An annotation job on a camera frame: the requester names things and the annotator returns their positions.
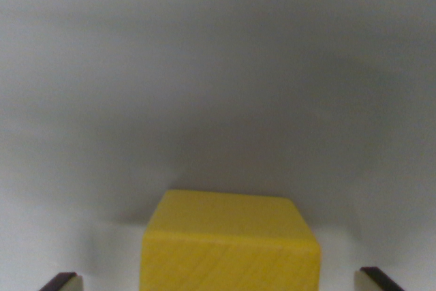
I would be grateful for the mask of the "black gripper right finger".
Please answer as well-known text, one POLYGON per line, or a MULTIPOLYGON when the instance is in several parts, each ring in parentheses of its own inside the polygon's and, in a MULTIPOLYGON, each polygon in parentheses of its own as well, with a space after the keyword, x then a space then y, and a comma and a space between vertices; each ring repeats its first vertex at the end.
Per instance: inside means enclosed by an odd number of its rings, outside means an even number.
POLYGON ((355 291, 405 291, 376 266, 364 266, 354 272, 355 291))

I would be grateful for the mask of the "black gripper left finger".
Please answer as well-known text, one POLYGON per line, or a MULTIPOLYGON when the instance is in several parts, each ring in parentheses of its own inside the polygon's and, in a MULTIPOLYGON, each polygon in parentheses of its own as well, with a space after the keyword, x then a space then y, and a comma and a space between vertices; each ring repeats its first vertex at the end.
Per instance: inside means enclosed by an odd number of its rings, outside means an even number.
POLYGON ((58 273, 40 291, 83 291, 83 278, 75 272, 58 273))

